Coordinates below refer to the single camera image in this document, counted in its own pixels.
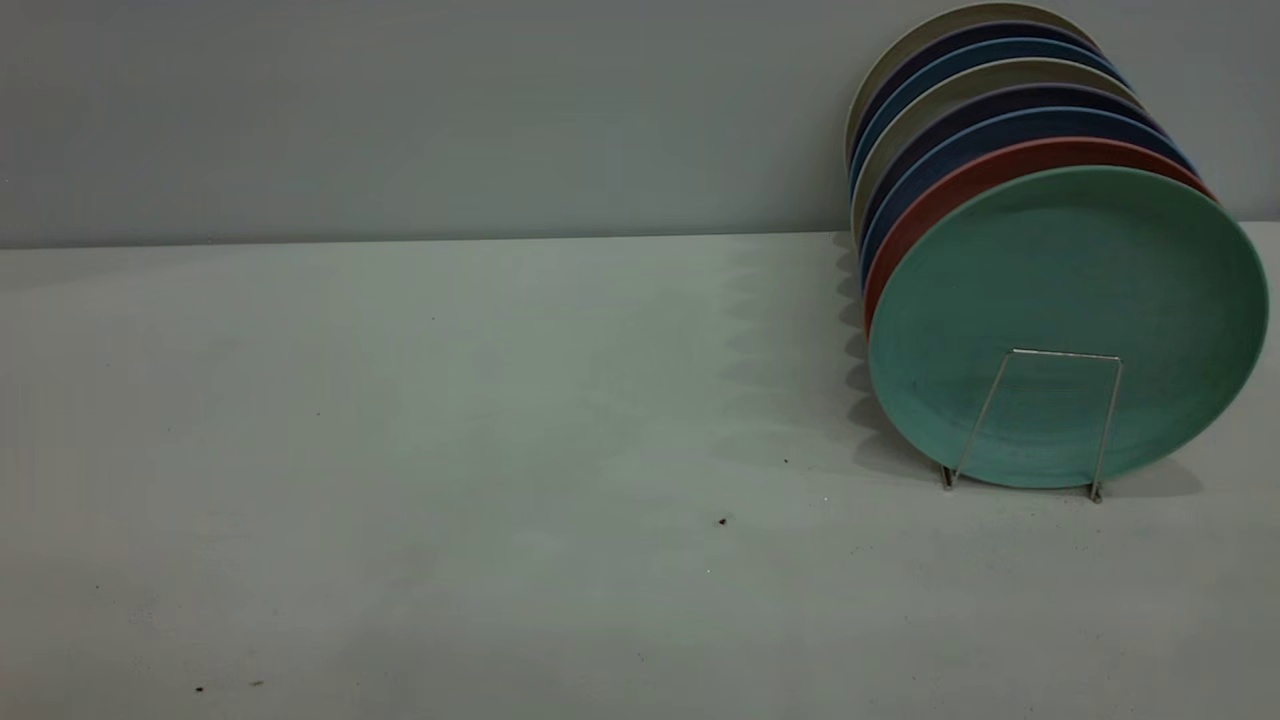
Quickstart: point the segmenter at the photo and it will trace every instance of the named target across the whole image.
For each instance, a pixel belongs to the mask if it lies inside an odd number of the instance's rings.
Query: gray wall
[[[845,108],[947,0],[8,0],[0,245],[841,228]],[[1047,3],[1242,219],[1265,0]]]

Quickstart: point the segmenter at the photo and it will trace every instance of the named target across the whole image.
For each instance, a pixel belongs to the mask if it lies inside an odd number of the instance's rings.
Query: white table
[[[945,493],[845,242],[0,255],[0,717],[1272,714],[1275,343],[1101,506]]]

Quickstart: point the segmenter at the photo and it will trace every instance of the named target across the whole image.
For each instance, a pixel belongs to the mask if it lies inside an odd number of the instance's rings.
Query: wire plate stand
[[[942,474],[942,488],[951,489],[955,482],[964,475],[961,474],[964,469],[965,460],[969,459],[969,450],[973,448],[973,441],[978,437],[978,430],[982,428],[982,421],[987,419],[987,410],[991,409],[991,400],[996,397],[996,389],[1000,388],[1000,380],[1005,377],[1005,369],[1009,366],[1009,360],[1016,356],[1041,356],[1041,357],[1066,357],[1070,360],[1089,360],[1094,363],[1112,363],[1116,368],[1115,382],[1111,384],[1111,400],[1107,402],[1107,418],[1102,424],[1102,437],[1098,439],[1098,461],[1093,466],[1093,479],[1089,483],[1089,500],[1093,502],[1102,502],[1102,459],[1107,452],[1107,437],[1111,434],[1111,419],[1116,411],[1116,397],[1120,395],[1120,378],[1124,374],[1124,361],[1116,355],[1092,355],[1089,352],[1061,352],[1056,350],[1030,350],[1027,347],[1012,347],[1005,352],[1005,357],[1000,361],[1000,369],[996,370],[996,379],[991,382],[991,389],[987,391],[987,400],[982,404],[982,410],[978,413],[978,420],[974,421],[973,429],[969,430],[969,439],[964,443],[964,451],[960,454],[960,460],[956,461],[955,468],[947,468],[946,465],[938,465],[938,470]]]

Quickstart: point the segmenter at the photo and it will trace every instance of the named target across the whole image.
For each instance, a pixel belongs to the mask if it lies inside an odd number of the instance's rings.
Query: teal plate
[[[992,188],[925,233],[884,288],[868,363],[899,432],[954,468],[1009,350],[1116,355],[1112,478],[1208,427],[1266,327],[1262,265],[1219,205],[1143,170],[1084,165]],[[1114,378],[1114,363],[1012,356],[964,474],[1088,484]]]

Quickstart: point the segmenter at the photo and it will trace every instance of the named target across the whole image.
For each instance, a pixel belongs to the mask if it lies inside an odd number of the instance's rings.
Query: plate
[[[1066,42],[1032,37],[1006,37],[969,45],[968,47],[961,47],[948,53],[947,55],[943,55],[920,68],[919,72],[899,85],[888,97],[881,100],[878,104],[873,101],[868,106],[864,117],[869,115],[870,119],[861,123],[864,127],[855,137],[854,158],[850,163],[850,168],[852,168],[851,174],[856,174],[856,169],[860,168],[863,160],[867,159],[867,151],[870,150],[872,143],[876,142],[876,138],[879,137],[881,132],[883,132],[884,126],[892,122],[893,118],[902,111],[902,108],[906,108],[911,102],[911,100],[915,100],[931,87],[947,79],[948,77],[963,73],[970,68],[977,68],[978,65],[995,63],[996,60],[1009,60],[1012,58],[1053,58],[1057,60],[1070,60],[1073,63],[1093,68],[1100,73],[1108,74],[1116,81],[1125,83],[1124,78],[1120,77],[1120,72],[1116,70],[1111,63],[1100,58],[1096,50],[1082,50],[1080,47]],[[890,86],[886,85],[881,90],[883,91],[888,87]]]
[[[861,172],[852,182],[854,193],[850,208],[852,223],[850,227],[855,231],[861,227],[863,213],[867,210],[867,202],[870,200],[876,182],[879,181],[899,150],[920,131],[955,109],[956,105],[974,97],[1015,85],[1042,82],[1083,85],[1140,105],[1133,92],[1115,78],[1068,60],[1044,58],[998,60],[950,77],[913,100],[872,145]],[[861,236],[856,232],[854,241],[855,247],[860,246]]]
[[[891,190],[893,190],[897,181],[902,178],[902,176],[915,164],[916,160],[924,158],[934,147],[942,145],[957,133],[992,118],[998,118],[1000,115],[1016,113],[1019,110],[1053,106],[1103,110],[1147,126],[1152,129],[1152,132],[1167,138],[1165,131],[1156,124],[1156,120],[1151,119],[1151,115],[1148,115],[1146,110],[1133,102],[1121,100],[1115,95],[1093,90],[1092,87],[1044,83],[1023,85],[989,92],[982,97],[975,97],[938,118],[937,122],[924,128],[919,135],[911,138],[911,141],[908,142],[906,146],[890,161],[884,174],[881,176],[879,182],[877,182],[874,190],[872,190],[870,200],[867,204],[867,214],[863,217],[863,227],[858,228],[863,237],[863,246],[867,246],[867,233],[869,232],[872,222],[876,220],[876,215],[881,205],[883,205],[884,197]],[[1068,135],[1092,133],[1073,132]],[[881,229],[887,231],[888,227],[886,225]]]
[[[845,161],[849,161],[850,152],[852,151],[855,123],[861,118],[863,111],[867,109],[867,104],[870,102],[872,95],[874,95],[876,90],[884,83],[884,79],[893,72],[893,68],[901,65],[925,45],[947,33],[969,26],[998,20],[1028,20],[1043,23],[1065,29],[1082,40],[1088,41],[1094,47],[1098,45],[1071,20],[1068,20],[1057,13],[1037,8],[1034,5],[1023,5],[1019,3],[982,3],[978,5],[956,8],[955,10],[936,15],[915,26],[902,37],[899,37],[893,45],[891,45],[890,49],[886,50],[878,60],[876,60],[876,64],[872,65],[867,77],[863,78],[861,85],[858,86],[858,94],[854,95],[854,101],[849,105],[849,114],[845,117]]]
[[[1010,348],[1119,356],[1103,478],[1203,430],[1262,348],[1267,288],[1240,227],[1204,195],[1132,168],[1073,167],[1000,184],[943,218],[881,296],[868,363],[884,414],[954,466]],[[1010,360],[965,474],[1088,484],[1112,363]]]
[[[911,79],[916,73],[934,64],[937,60],[941,60],[942,58],[946,58],[959,50],[965,50],[968,47],[973,47],[975,45],[982,45],[996,40],[1011,40],[1011,38],[1023,38],[1023,40],[1038,38],[1038,40],[1057,41],[1064,45],[1070,45],[1079,50],[1091,53],[1098,59],[1106,60],[1105,58],[1102,58],[1102,54],[1098,51],[1097,47],[1085,42],[1076,35],[1043,23],[1000,22],[1000,23],[983,23],[978,26],[966,27],[964,29],[957,29],[922,47],[919,53],[908,58],[901,65],[899,65],[897,68],[893,69],[892,73],[890,73],[888,78],[886,78],[884,82],[879,86],[879,88],[876,90],[876,94],[872,95],[870,101],[867,104],[867,108],[863,110],[861,117],[858,119],[856,129],[854,132],[850,147],[856,150],[858,142],[865,133],[867,124],[870,122],[870,119],[879,111],[879,109],[884,105],[884,102],[890,99],[890,96],[895,95],[899,91],[899,88],[901,88],[902,85],[905,85],[909,79]],[[991,58],[984,61],[989,63],[991,60],[998,60],[998,59],[1000,58]],[[961,69],[965,68],[959,68],[955,72],[960,72]],[[851,158],[846,155],[845,163],[847,164],[850,161]]]
[[[1137,145],[1176,163],[1189,173],[1199,177],[1196,168],[1167,137],[1149,127],[1129,118],[1093,110],[1088,108],[1036,108],[1019,110],[978,123],[938,145],[915,161],[893,184],[884,204],[872,215],[869,225],[874,225],[864,236],[861,254],[858,258],[861,273],[863,291],[867,290],[867,275],[879,241],[911,202],[925,190],[945,178],[965,163],[995,152],[1001,147],[1029,140],[1046,137],[1102,137]]]
[[[1100,137],[1050,137],[1019,142],[972,160],[914,196],[902,213],[895,213],[892,228],[883,238],[878,231],[868,236],[867,252],[873,255],[864,270],[863,328],[870,333],[876,307],[884,284],[902,256],[951,210],[974,196],[1023,176],[1073,165],[1119,165],[1157,173],[1201,192],[1213,193],[1194,173],[1146,147]]]

